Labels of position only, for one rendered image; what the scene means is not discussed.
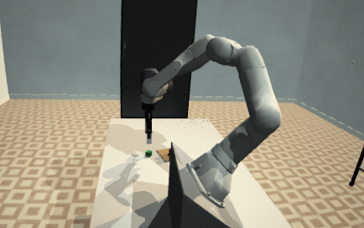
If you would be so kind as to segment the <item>green die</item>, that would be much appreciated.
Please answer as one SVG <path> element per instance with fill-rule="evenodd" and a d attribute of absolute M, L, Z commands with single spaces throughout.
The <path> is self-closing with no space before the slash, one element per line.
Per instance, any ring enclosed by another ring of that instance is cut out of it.
<path fill-rule="evenodd" d="M 146 151 L 145 156 L 151 157 L 152 156 L 152 151 L 150 151 L 150 150 Z"/>

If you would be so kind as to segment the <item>tan flat mat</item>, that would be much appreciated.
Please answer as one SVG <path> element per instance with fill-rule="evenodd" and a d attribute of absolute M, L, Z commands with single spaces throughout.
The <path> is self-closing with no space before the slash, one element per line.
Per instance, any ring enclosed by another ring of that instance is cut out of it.
<path fill-rule="evenodd" d="M 157 152 L 165 162 L 168 162 L 170 160 L 169 148 L 157 150 Z"/>

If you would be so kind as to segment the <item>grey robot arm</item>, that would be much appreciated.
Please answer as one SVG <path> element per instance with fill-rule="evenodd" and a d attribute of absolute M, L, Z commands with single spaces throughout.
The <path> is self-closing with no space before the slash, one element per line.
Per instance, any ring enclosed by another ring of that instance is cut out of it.
<path fill-rule="evenodd" d="M 236 66 L 250 116 L 210 151 L 186 164 L 200 192 L 224 209 L 222 201 L 231 192 L 232 173 L 248 154 L 280 127 L 282 120 L 267 69 L 258 50 L 254 46 L 242 47 L 236 41 L 207 34 L 160 72 L 154 68 L 143 70 L 140 94 L 141 102 L 153 104 L 173 90 L 172 79 L 198 70 L 210 60 L 218 61 L 221 65 Z"/>

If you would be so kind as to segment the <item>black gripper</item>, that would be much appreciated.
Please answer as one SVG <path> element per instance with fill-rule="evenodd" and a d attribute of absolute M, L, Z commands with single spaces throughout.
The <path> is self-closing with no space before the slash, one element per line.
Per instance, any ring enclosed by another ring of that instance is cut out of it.
<path fill-rule="evenodd" d="M 146 121 L 145 121 L 145 132 L 147 133 L 147 144 L 152 144 L 152 115 L 151 111 L 155 110 L 155 103 L 153 104 L 145 104 L 142 103 L 142 109 L 144 111 L 148 110 L 148 113 L 145 112 Z M 147 131 L 148 128 L 148 131 Z"/>

